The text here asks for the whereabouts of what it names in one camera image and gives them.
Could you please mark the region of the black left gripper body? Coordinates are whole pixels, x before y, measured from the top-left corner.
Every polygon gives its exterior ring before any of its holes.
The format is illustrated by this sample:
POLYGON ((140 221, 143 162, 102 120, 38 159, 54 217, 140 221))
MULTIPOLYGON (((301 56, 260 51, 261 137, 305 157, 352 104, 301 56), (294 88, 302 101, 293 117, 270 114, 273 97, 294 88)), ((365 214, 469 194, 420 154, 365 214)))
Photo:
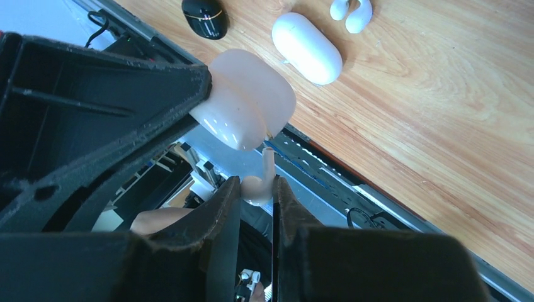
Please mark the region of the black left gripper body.
POLYGON ((116 190, 188 131, 203 64, 1 35, 1 231, 90 231, 116 190))

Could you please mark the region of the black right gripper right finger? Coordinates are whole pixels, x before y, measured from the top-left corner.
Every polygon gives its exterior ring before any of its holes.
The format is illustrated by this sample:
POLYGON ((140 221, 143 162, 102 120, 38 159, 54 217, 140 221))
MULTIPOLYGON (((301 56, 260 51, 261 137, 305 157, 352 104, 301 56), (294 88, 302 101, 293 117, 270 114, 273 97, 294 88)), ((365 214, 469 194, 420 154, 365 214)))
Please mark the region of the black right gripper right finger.
POLYGON ((447 235, 323 225, 273 181, 274 301, 489 301, 467 249, 447 235))

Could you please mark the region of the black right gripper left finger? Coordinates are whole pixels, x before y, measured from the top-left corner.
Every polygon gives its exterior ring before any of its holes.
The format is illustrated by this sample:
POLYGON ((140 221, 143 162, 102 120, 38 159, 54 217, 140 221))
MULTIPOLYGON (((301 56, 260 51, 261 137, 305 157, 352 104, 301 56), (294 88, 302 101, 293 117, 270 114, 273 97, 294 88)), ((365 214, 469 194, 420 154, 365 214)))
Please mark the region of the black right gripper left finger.
POLYGON ((2 301, 232 301, 240 179, 176 223, 131 232, 1 235, 2 301))

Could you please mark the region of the white stem earbud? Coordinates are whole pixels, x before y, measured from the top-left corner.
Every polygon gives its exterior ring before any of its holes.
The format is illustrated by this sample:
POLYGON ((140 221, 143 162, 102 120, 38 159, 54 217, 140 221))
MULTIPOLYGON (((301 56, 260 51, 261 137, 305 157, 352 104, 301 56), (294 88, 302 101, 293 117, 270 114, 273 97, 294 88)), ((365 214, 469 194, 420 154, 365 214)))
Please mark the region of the white stem earbud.
POLYGON ((241 198, 252 206, 264 206, 273 197, 276 176, 275 151, 271 147, 262 150, 263 176, 246 176, 241 182, 241 198))

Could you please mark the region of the black glossy charging case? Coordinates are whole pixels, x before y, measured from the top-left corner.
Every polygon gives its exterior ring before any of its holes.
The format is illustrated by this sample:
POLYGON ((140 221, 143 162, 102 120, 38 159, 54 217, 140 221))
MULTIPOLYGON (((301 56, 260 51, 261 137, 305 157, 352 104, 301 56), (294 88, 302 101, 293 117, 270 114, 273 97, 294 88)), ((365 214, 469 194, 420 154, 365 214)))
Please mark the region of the black glossy charging case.
POLYGON ((226 36, 229 22, 220 1, 183 0, 181 9, 198 36, 209 40, 221 40, 226 36))

